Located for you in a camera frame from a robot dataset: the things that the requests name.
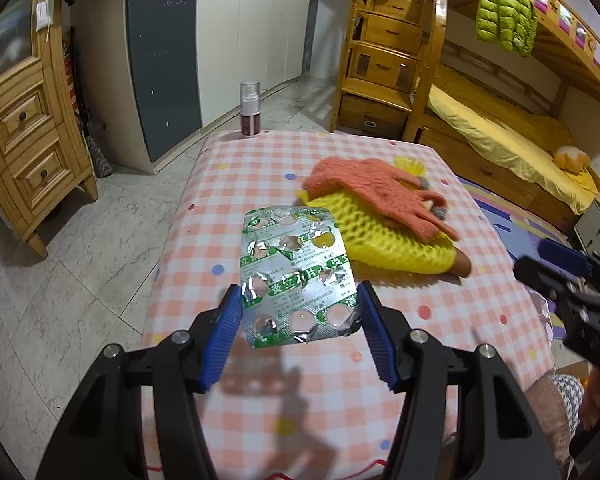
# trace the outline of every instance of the white wardrobe door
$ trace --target white wardrobe door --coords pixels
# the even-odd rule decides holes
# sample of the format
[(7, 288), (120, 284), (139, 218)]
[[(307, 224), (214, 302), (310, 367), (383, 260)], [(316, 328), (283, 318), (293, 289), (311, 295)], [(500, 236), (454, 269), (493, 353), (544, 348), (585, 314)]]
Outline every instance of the white wardrobe door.
[(288, 13), (291, 0), (271, 0), (269, 9), (269, 59), (267, 60), (266, 88), (273, 88), (285, 80), (288, 38)]
[(298, 77), (302, 73), (304, 33), (308, 14), (309, 0), (291, 0), (287, 14), (288, 38), (286, 40), (285, 80)]
[(238, 105), (240, 0), (198, 0), (196, 46), (203, 126)]
[(238, 84), (246, 80), (259, 81), (261, 87), (266, 88), (270, 2), (240, 0)]

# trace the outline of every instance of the orange knitted glove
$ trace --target orange knitted glove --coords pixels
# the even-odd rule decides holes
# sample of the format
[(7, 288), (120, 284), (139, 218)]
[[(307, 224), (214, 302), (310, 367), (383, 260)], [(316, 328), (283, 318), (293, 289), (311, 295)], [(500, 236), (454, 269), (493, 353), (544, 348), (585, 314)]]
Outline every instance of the orange knitted glove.
[[(401, 182), (410, 184), (416, 190), (403, 186)], [(440, 231), (452, 240), (458, 240), (458, 233), (436, 218), (423, 204), (425, 200), (431, 200), (434, 206), (446, 207), (445, 198), (439, 193), (423, 190), (419, 177), (383, 160), (330, 156), (315, 165), (302, 187), (309, 194), (309, 200), (334, 193), (343, 187), (349, 189), (381, 215), (411, 228), (424, 243), (432, 241)]]

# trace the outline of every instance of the paper tag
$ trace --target paper tag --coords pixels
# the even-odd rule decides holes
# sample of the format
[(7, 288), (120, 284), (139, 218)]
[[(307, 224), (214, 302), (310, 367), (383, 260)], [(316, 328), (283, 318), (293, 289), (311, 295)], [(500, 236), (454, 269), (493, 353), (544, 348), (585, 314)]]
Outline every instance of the paper tag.
[(54, 24), (54, 1), (45, 0), (36, 5), (36, 30)]

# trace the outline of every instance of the yellow bedsheet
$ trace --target yellow bedsheet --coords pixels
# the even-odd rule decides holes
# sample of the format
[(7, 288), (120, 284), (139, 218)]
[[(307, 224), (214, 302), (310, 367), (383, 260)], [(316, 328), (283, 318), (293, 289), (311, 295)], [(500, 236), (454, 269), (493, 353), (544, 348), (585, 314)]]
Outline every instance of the yellow bedsheet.
[(529, 114), (443, 65), (436, 72), (429, 107), (481, 156), (539, 184), (574, 213), (584, 213), (598, 194), (587, 170), (579, 175), (560, 170), (548, 153), (574, 145), (560, 121)]

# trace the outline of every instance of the tiled floor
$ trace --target tiled floor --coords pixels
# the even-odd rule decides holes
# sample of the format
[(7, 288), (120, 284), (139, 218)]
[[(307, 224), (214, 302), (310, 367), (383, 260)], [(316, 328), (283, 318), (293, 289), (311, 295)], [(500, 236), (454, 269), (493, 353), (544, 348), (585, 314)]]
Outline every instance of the tiled floor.
[[(326, 131), (332, 97), (333, 82), (303, 78), (262, 102), (262, 128)], [(236, 117), (217, 130), (238, 128)], [(0, 439), (26, 479), (104, 343), (139, 344), (171, 216), (202, 145), (157, 176), (116, 168), (98, 181), (94, 203), (74, 190), (40, 227), (44, 261), (0, 220)]]

